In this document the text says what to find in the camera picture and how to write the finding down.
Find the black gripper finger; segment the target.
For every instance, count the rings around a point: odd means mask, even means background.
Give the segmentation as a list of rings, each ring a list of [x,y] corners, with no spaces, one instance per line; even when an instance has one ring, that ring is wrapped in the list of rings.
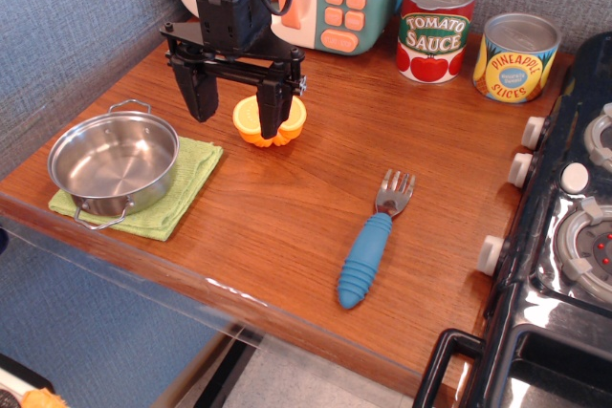
[[[170,65],[191,116],[199,122],[210,119],[219,105],[216,77],[203,63],[189,63],[177,55],[170,58]]]
[[[256,99],[261,135],[265,140],[269,140],[277,134],[280,125],[289,117],[293,92],[288,84],[265,80],[257,86]]]

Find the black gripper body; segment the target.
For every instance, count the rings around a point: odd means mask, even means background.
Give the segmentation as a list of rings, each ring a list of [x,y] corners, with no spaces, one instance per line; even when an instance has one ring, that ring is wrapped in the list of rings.
[[[168,55],[208,74],[252,86],[266,82],[300,96],[304,52],[272,32],[268,0],[196,0],[198,23],[167,23]]]

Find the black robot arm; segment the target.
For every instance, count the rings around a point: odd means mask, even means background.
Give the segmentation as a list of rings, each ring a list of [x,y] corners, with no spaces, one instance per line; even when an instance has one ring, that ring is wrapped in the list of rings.
[[[273,16],[286,14],[292,1],[277,10],[271,0],[196,0],[198,22],[164,25],[168,63],[196,120],[215,114],[223,78],[255,87],[261,135],[276,136],[306,88],[304,52],[272,30]]]

